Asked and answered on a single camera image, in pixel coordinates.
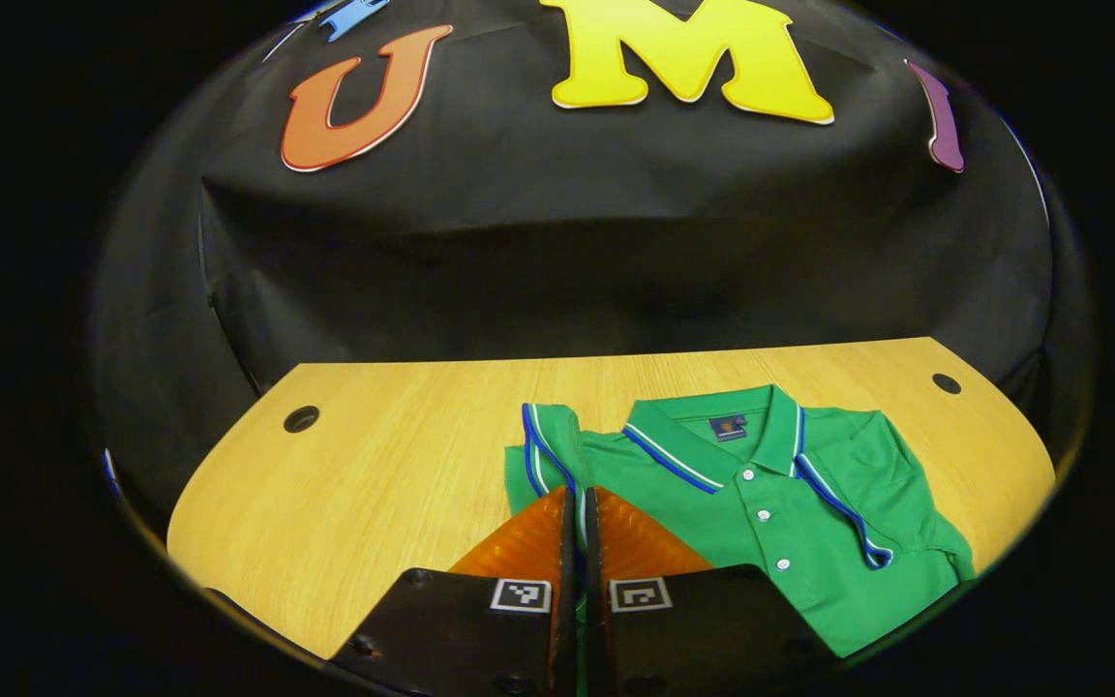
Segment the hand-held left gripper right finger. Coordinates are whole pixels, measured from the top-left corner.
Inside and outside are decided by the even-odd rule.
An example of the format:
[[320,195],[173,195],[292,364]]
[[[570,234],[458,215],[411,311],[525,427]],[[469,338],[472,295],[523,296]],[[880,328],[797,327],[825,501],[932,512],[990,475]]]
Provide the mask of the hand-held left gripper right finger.
[[605,487],[585,503],[589,696],[789,696],[832,669],[760,567],[708,563]]

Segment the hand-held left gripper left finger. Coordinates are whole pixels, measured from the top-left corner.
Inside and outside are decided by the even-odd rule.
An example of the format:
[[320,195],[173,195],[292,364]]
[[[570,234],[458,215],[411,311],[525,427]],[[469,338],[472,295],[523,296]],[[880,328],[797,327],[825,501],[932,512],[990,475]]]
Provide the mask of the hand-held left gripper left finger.
[[450,568],[404,570],[329,662],[391,696],[574,696],[575,527],[561,486]]

